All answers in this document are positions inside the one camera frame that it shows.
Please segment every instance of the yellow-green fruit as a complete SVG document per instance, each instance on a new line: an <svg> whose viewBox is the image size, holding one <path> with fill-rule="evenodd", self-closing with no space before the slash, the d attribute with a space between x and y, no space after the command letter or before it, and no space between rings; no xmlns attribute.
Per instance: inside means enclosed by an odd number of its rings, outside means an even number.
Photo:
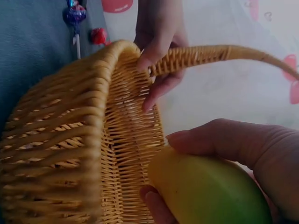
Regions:
<svg viewBox="0 0 299 224"><path fill-rule="evenodd" d="M165 148L148 173L180 224L272 224L261 190L232 162Z"/></svg>

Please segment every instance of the wicker basket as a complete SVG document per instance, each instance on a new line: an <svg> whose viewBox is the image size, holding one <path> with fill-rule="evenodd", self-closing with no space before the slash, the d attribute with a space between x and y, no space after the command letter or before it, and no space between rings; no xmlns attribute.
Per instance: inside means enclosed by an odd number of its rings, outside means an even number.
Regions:
<svg viewBox="0 0 299 224"><path fill-rule="evenodd" d="M219 45L171 49L137 72L140 50L119 41L45 77L10 116L1 148L8 224L154 223L139 199L147 165L164 146L156 106L141 105L150 75L229 59L253 59L299 74L254 49Z"/></svg>

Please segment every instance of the fingernail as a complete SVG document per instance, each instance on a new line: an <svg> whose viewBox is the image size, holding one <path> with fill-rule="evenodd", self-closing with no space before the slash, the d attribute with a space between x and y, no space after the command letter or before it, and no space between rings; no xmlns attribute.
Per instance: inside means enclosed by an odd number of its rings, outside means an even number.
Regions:
<svg viewBox="0 0 299 224"><path fill-rule="evenodd" d="M148 193L146 193L145 195L145 200L148 200L150 197L153 197L157 195L157 193L153 192L153 191L149 191Z"/></svg>
<svg viewBox="0 0 299 224"><path fill-rule="evenodd" d="M182 139L185 139L185 138L188 138L189 137L189 130L186 130L186 131L180 131L180 132L175 132L173 134L170 134L170 135L167 135L166 136L166 139L168 141L177 141L177 140L182 140Z"/></svg>
<svg viewBox="0 0 299 224"><path fill-rule="evenodd" d="M141 60L138 61L137 63L137 70L138 71L143 71L150 67L152 65L152 62L147 59L147 58L141 58Z"/></svg>

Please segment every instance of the finger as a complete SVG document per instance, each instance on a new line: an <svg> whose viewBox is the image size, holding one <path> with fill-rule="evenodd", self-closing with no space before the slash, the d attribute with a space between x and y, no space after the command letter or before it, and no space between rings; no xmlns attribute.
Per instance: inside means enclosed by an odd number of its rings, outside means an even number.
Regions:
<svg viewBox="0 0 299 224"><path fill-rule="evenodd" d="M153 37L146 33L136 33L134 43L139 47L141 51L151 42Z"/></svg>
<svg viewBox="0 0 299 224"><path fill-rule="evenodd" d="M142 110L148 112L156 103L159 97L168 93L174 87L176 87L182 81L184 76L184 71L177 72L175 75L168 75L164 79L159 79L157 82L151 86L149 95L144 100L142 105Z"/></svg>
<svg viewBox="0 0 299 224"><path fill-rule="evenodd" d="M142 199L142 201L145 203L145 196L147 193L149 193L150 191L152 192L155 192L155 193L158 193L158 191L156 190L156 188L154 188L153 186L151 185L145 185L144 187L142 187L140 189L140 198Z"/></svg>
<svg viewBox="0 0 299 224"><path fill-rule="evenodd" d="M188 154L216 154L254 169L268 149L277 126L216 119L203 126L168 136L169 144Z"/></svg>
<svg viewBox="0 0 299 224"><path fill-rule="evenodd" d="M171 41L175 34L175 24L169 20L162 20L158 23L155 36L152 42L144 49L138 60L137 68L142 71L156 63L160 58L167 54Z"/></svg>
<svg viewBox="0 0 299 224"><path fill-rule="evenodd" d="M177 224L177 221L167 205L165 204L163 198L157 193L157 190L147 191L151 187L144 187L144 202L149 208L156 224Z"/></svg>

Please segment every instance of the pink heart pattern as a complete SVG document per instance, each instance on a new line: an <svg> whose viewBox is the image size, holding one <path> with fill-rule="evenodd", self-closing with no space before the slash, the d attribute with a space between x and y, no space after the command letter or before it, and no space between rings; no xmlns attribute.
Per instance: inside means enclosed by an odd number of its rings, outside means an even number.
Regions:
<svg viewBox="0 0 299 224"><path fill-rule="evenodd" d="M292 68L297 69L297 57L294 54L285 57L284 62ZM284 77L291 83L290 103L299 104L299 82L287 72L283 72Z"/></svg>
<svg viewBox="0 0 299 224"><path fill-rule="evenodd" d="M259 0L249 0L247 3L245 3L245 6L250 9L251 18L254 21L258 21L258 1Z"/></svg>
<svg viewBox="0 0 299 224"><path fill-rule="evenodd" d="M293 82L290 89L290 103L299 104L299 82Z"/></svg>

